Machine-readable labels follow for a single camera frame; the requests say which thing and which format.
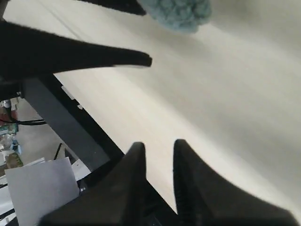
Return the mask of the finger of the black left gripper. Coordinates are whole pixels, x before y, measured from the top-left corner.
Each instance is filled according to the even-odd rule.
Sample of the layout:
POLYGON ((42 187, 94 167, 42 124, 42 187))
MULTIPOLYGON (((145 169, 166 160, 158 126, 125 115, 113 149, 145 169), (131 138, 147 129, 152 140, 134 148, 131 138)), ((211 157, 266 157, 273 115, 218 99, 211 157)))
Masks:
POLYGON ((125 12, 133 15, 144 16, 145 10, 136 0, 80 0, 101 7, 125 12))
POLYGON ((73 70, 135 65, 150 67, 143 52, 81 42, 2 21, 0 78, 24 80, 73 70))

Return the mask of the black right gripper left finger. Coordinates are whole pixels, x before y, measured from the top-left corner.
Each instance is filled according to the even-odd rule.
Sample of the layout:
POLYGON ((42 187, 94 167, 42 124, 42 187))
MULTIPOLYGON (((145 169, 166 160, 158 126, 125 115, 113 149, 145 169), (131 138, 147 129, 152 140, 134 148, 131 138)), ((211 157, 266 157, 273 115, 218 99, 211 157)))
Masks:
POLYGON ((146 153, 132 144, 112 171, 95 187, 43 216, 40 226, 143 226, 146 153))

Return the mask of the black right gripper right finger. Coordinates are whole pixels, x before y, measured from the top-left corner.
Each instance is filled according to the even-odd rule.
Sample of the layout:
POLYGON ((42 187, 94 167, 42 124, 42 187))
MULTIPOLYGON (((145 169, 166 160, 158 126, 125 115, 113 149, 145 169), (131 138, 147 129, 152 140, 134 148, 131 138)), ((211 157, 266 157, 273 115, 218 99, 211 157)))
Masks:
POLYGON ((297 226, 294 216, 233 185, 184 139, 174 143, 174 196, 181 226, 297 226))

